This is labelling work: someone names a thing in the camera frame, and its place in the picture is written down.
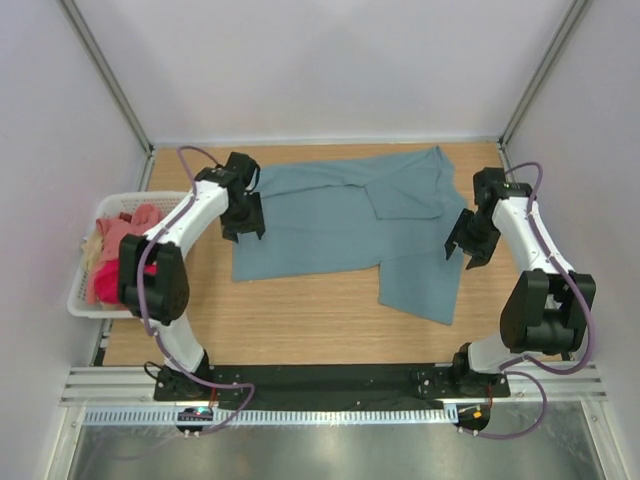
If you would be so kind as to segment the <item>blue-grey t shirt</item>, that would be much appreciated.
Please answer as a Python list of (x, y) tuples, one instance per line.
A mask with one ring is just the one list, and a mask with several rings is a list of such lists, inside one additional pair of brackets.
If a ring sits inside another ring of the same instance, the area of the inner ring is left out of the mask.
[(467, 202), (439, 147), (263, 169), (266, 232), (233, 247), (236, 282), (378, 270), (380, 304), (454, 321), (462, 253), (445, 242)]

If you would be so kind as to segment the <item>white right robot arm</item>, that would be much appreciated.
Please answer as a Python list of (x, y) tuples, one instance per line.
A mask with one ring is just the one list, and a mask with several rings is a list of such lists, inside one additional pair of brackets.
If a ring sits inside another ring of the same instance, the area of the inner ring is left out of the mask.
[(571, 375), (590, 360), (594, 319), (591, 307), (596, 284), (564, 259), (539, 215), (534, 189), (524, 183), (479, 180), (474, 185), (475, 211), (461, 212), (445, 252), (469, 256), (468, 268), (485, 266), (497, 243), (507, 241), (519, 278), (500, 315), (497, 333), (463, 345), (454, 355), (450, 382), (461, 395), (503, 381), (504, 371), (540, 355), (581, 352), (573, 366), (546, 370)]

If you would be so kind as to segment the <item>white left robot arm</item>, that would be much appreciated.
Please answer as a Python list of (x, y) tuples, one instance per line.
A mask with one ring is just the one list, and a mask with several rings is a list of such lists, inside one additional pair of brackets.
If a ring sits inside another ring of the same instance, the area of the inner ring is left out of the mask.
[(156, 401), (203, 400), (212, 390), (232, 388), (213, 382), (208, 354), (191, 329), (185, 258), (215, 220), (226, 240), (264, 236), (259, 178), (254, 163), (207, 167), (166, 218), (142, 234), (125, 235), (119, 244), (118, 300), (142, 321), (164, 357)]

